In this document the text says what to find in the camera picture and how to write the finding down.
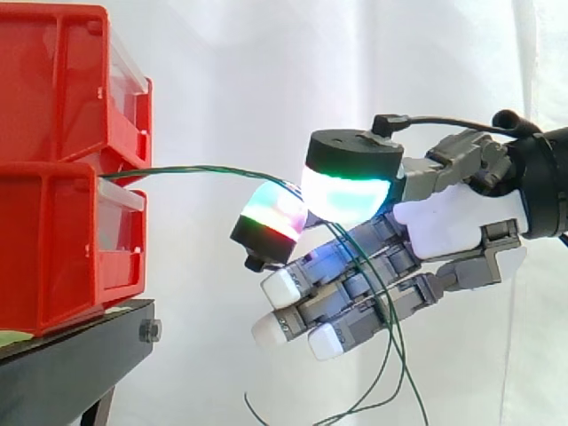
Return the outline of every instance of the wire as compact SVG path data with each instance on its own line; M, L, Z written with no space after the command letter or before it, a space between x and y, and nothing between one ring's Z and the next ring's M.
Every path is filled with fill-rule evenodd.
M340 232L340 234L356 249L359 256L361 258L363 258L366 261L366 263L369 265L369 267L371 268L371 271L373 272L373 274L375 275L375 277L377 278L379 284L381 285L381 287L383 289L383 292L384 292L384 294L387 298L387 302L389 304L390 309L394 309L393 308L394 303L392 302L391 295L389 294L387 287L384 285L383 281L380 278L379 273L375 269L375 266L369 261L367 255L365 254L365 252L363 251L361 246L345 231L345 229L341 225L335 225L335 229ZM353 260L358 265L358 268L361 269L360 263L356 260L355 257L353 258ZM374 286L372 285L371 281L368 279L368 277L364 273L363 273L363 276L364 276L365 280L367 281L369 287L371 288L373 298L374 298L378 308L381 310L381 314L386 319L387 316L383 312L383 305L381 303L381 300L379 299L379 296L377 295L377 293L374 289ZM395 325L397 326L398 335L400 336L400 347L398 346L398 343L397 343L396 340L393 341L394 347L395 347L395 350L397 351L398 357L400 358L400 361L402 363L402 369L404 370L403 373L406 373L406 378L408 379L408 382L410 383L410 386L411 386L411 388L414 392L414 396L416 397L416 401L418 402L418 405L420 407L424 424L426 426L428 426L430 423L428 421L428 415L426 413L426 408L424 407L424 403L422 401L422 397L420 396L420 392L418 391L418 388L416 387L416 384L414 383L414 378L410 374L410 371L409 371L408 366L406 364L406 351L405 351L404 339L402 337L402 330L400 329L400 323L398 321L398 315L396 313L396 310L394 311L393 315L394 315ZM392 333L392 325L390 324L390 322L388 320L385 320L385 324L387 325L389 332ZM353 413L360 412L360 411L362 411L362 409L354 410Z
M502 129L501 127L486 126L478 122L468 122L467 120L459 120L456 118L424 115L410 117L409 122L410 124L445 124L448 126L459 126L477 131L486 131L487 133L509 136L511 138L516 137L511 130Z
M566 246L568 247L568 235L566 235L565 233L561 233L558 236L558 239Z
M258 415L258 413L253 408L253 406L250 405L249 395L247 394L247 392L245 392L245 394L244 394L244 400L245 400L245 404L247 405L248 410L252 413L252 415L255 416L256 421L258 423L262 424L263 426L270 426L270 424L268 424L265 420L263 420L263 418L260 415Z
M235 175L238 175L238 176L243 176L243 177L246 177L246 178L265 179L265 180L271 181L271 182L281 186L282 188L290 191L293 195L295 195L299 199L302 198L298 187L294 184L291 184L291 183L284 181L282 179L278 179L277 177L268 175L266 173L255 172L255 171L244 170L244 169L237 169L237 168L232 168L232 167L211 166L211 165L170 166L170 167L160 167L160 168L151 168L151 169L127 170L127 171L121 171L121 172L117 172L117 173L101 175L101 177L114 180L114 179L118 179L118 178L126 178L126 177L128 178L128 177L134 177L134 176L151 176L151 175L157 175L157 174L197 173L197 172L229 173L229 174L235 174ZM376 302L377 309L381 312L381 314L384 318L385 325L389 330L390 340L389 340L389 346L388 346L388 349L385 353L385 358L383 360L383 363L381 365L379 373L377 374L377 377L374 379L373 383L371 384L369 389L365 392L365 394L350 409L348 409L344 413L337 414L336 416L328 418L328 419L326 419L322 422L326 422L327 420L330 420L330 421L332 421L330 424L334 424L336 422L339 422L346 415L355 414L357 412L364 411L364 410L371 408L371 406L365 406L365 407L361 407L361 408L358 408L358 406L370 394L370 392L373 390L373 388L379 382L380 377L383 374L384 368L386 367L388 355L389 355L389 352L390 352L390 347L394 343L395 349L397 351L398 356L400 357L401 364L402 364L401 376L400 376L400 380L398 382L398 387L395 390L395 393L393 394L392 397L390 397L389 399L387 399L385 401L382 401L379 404L375 404L374 406L384 405L384 404L392 401L398 395L398 392L400 391L400 387L402 385L402 381L404 379L404 374L406 374L408 381L411 383L411 386L413 388L416 399L418 400L418 403L420 405L424 423L426 424L426 426L428 426L428 424L429 424L428 423L428 416L426 415L426 411L424 409L420 394L419 394L418 390L416 389L416 387L414 385L414 380L413 380L412 376L410 375L410 372L409 372L408 367L406 365L406 349L405 349L404 339L403 339L403 335L402 335L402 330L400 328L400 324L398 322L398 315L396 313L396 310L394 309L394 304L392 302L391 296L389 295L388 289L384 285L383 281L381 280L380 275L378 274L378 272L375 269L375 267L373 266L373 264L371 264L369 258L365 254L365 252L362 250L362 248L359 246L359 244L345 231L345 229L342 226L337 225L337 224L327 224L327 227L328 227L328 229L330 229L330 230L333 229L337 233L339 233L339 235L341 235L343 237L343 239L348 241L356 249L356 251L359 253L359 256L365 261L365 263L367 263L370 266L373 274L377 278L377 281L381 285L381 287L382 287L382 289L383 289L383 291L386 295L387 302L388 302L388 305L389 305L390 315L388 317L385 314L385 312L383 311L382 302L379 299L378 295L376 294L374 286L371 283L371 280L368 278L367 274L362 269L361 263L359 262L357 257L354 256L351 253L351 251L346 248L343 239L338 239L342 243L342 245L346 248L346 251L350 254L353 262L360 269L361 273L363 274L363 277L365 278L369 287L371 288L371 291L373 293L373 297L374 297L375 302ZM393 321L394 321L394 323L397 327L397 332L398 332L398 336L399 336L399 339L400 339L400 345L398 345L398 342L396 341L396 339L394 338L394 335L393 335L393 330L392 330L392 325L391 325L391 323ZM245 404L247 405L248 410L254 415L256 420L264 426L268 425L268 423L265 420L263 420L262 417L260 417L256 413L256 410L253 408L253 406L250 405L248 395L247 395L246 392L244 394L244 400L245 400Z
M326 223L326 226L329 229L329 231L335 236L335 238L342 244L345 251L347 253L349 253L351 260L355 261L356 257L351 253L351 251L347 248L347 246L345 245L343 240L340 238L341 234L335 229L335 227L332 224ZM366 273L362 268L359 268L359 271L363 274L364 277L366 276ZM370 280L368 279L368 277L366 277L366 280L367 280L367 283L369 284L369 287L372 288ZM390 322L392 322L394 320L395 310L394 310L394 307L392 305L389 306L389 308L390 308ZM369 387L367 388L365 393L363 393L363 395L351 407L349 407L343 413L335 414L335 415L329 416L328 418L326 418L324 420L320 420L319 422L314 423L314 426L323 426L323 425L331 426L332 424L340 422L344 417L351 415L353 413L353 411L359 405L361 405L363 403L363 401L373 391L373 389L379 383L379 381L381 380L381 377L383 376L384 370L385 370L385 368L387 366L387 362L389 360L389 356L391 355L391 347L392 347L393 339L394 339L394 334L390 331L389 332L389 343L387 344L387 349L386 349L386 352L385 352L384 357L383 357L383 363L381 364L379 371L375 376L375 379L371 382L371 384L369 385ZM402 376L401 377L404 378L404 369L402 369Z
M145 176L163 175L163 174L177 174L177 173L185 174L185 173L202 173L202 172L226 173L226 174L243 176L245 178L268 180L290 191L297 198L302 199L299 188L296 185L292 184L291 182L258 171L237 169L234 167L225 167L225 166L197 165L197 166L152 167L150 169L126 170L126 171L119 171L116 173L108 173L106 175L100 175L100 177L109 180L116 180L120 178L126 178L126 177L131 178L135 176L145 177Z

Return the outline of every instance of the white fingertip pad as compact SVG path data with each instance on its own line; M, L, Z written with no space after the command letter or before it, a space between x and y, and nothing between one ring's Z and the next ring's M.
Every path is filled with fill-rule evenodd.
M325 361L342 355L343 346L334 328L329 324L324 324L311 331L308 335L308 343L312 348L313 355L319 361Z
M501 281L513 278L518 268L526 257L526 247L517 247L511 250L499 251L495 255L495 260L499 266Z
M300 290L286 269L271 274L260 283L260 287L274 309L286 308L302 298Z
M272 312L259 319L250 331L256 344L263 349L280 346L288 341L282 328L280 328L278 319Z

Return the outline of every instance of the white fingertip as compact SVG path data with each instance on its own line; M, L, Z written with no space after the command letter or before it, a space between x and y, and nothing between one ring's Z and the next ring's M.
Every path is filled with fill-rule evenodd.
M294 304L302 295L286 269L280 269L260 283L260 287L274 309Z
M319 361L332 359L344 353L343 346L330 324L324 324L312 330L308 335L308 343L313 355Z
M288 341L280 328L278 319L272 312L259 319L250 331L256 344L264 349L280 346Z

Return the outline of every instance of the black table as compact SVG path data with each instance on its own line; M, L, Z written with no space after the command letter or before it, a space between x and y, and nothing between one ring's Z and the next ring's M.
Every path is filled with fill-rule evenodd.
M114 386L160 338L154 301L134 299L54 335L0 348L0 425L107 424Z

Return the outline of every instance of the white backdrop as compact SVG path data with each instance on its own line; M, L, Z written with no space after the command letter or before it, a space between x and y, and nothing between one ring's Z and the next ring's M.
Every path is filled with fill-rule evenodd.
M379 112L488 122L508 107L562 124L562 22L547 24L549 33L538 23L565 15L548 4L106 2L114 28L154 80L155 165L233 165L294 181L313 130L365 128ZM421 155L448 131L421 127L399 141L407 155ZM111 425L254 424L244 390L271 425L307 425L367 388L384 335L326 363L313 360L304 339L269 353L254 345L249 329L270 306L228 235L257 182L192 175L138 186L150 200L145 296L156 298L164 332L118 386ZM326 237L306 235L298 254ZM432 425L565 424L568 382L553 379L568 377L558 298L568 292L554 263L566 253L555 241L530 249L515 286L445 296L405 321L409 365ZM548 265L556 266L545 276ZM543 351L546 365L537 356ZM398 372L391 362L369 400L389 396ZM419 425L421 417L405 386L389 406L342 424Z

